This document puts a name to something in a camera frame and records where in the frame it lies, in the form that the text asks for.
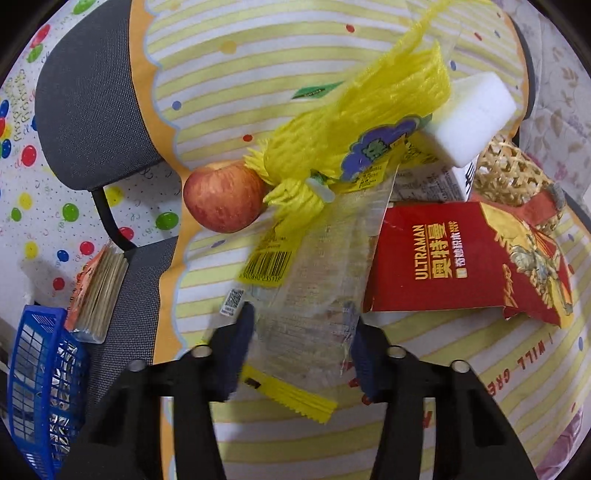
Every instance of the screw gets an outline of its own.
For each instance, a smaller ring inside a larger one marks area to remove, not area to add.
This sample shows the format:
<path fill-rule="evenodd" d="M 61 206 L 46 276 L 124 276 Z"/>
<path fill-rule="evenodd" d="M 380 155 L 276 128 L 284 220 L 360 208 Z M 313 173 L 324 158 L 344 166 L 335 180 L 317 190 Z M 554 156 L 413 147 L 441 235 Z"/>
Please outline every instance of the screw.
<path fill-rule="evenodd" d="M 465 374 L 470 371 L 470 365 L 464 360 L 456 360 L 452 363 L 452 368 L 459 374 Z"/>
<path fill-rule="evenodd" d="M 146 368 L 146 365 L 147 364 L 144 360 L 132 360 L 129 362 L 129 365 L 127 365 L 127 370 L 130 370 L 131 372 L 141 372 L 144 368 Z"/>
<path fill-rule="evenodd" d="M 388 356 L 392 358 L 404 358 L 406 356 L 406 350 L 401 346 L 391 346 L 388 348 Z"/>
<path fill-rule="evenodd" d="M 191 355 L 195 358 L 204 358 L 212 354 L 212 349 L 209 348 L 209 345 L 197 345 L 196 347 L 191 350 Z"/>

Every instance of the barcode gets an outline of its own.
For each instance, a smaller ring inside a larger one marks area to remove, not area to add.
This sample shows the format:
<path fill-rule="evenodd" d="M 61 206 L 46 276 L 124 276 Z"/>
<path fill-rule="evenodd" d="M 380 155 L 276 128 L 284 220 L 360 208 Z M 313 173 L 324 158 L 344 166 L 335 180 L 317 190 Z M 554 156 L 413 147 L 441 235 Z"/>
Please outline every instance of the barcode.
<path fill-rule="evenodd" d="M 244 290 L 240 288 L 231 289 L 222 305 L 222 308 L 220 309 L 220 313 L 228 317 L 234 317 L 234 314 L 238 310 L 243 296 Z"/>
<path fill-rule="evenodd" d="M 279 282 L 291 258 L 291 252 L 262 252 L 254 254 L 242 272 L 249 280 Z"/>

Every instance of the pink cloth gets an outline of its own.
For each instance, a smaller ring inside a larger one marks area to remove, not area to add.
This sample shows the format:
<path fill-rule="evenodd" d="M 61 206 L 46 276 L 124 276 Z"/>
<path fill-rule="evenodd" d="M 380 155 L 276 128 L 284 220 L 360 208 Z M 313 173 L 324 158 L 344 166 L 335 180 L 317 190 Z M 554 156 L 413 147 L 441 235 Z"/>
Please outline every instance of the pink cloth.
<path fill-rule="evenodd" d="M 535 473 L 538 475 L 538 480 L 554 480 L 564 469 L 574 454 L 573 446 L 582 425 L 583 409 L 581 408 L 558 440 L 554 442 L 544 460 L 536 467 Z"/>

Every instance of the white cardboard box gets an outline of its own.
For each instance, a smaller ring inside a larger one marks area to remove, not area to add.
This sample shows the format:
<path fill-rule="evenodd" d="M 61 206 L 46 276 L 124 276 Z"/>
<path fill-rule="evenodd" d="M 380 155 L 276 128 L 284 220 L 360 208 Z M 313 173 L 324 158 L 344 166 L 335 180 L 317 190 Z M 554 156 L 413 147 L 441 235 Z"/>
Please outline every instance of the white cardboard box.
<path fill-rule="evenodd" d="M 463 168 L 451 167 L 442 161 L 401 168 L 396 175 L 391 200 L 465 202 L 472 190 L 477 160 L 475 158 Z"/>

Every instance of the white sponge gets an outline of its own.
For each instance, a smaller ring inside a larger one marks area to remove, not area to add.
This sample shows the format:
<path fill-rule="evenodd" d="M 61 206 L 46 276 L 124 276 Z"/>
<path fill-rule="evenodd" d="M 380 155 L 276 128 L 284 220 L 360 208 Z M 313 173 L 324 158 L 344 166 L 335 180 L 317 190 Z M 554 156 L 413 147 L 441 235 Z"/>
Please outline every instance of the white sponge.
<path fill-rule="evenodd" d="M 454 81 L 450 99 L 416 135 L 428 153 L 463 168 L 486 148 L 515 110 L 517 105 L 499 76 L 479 73 Z"/>

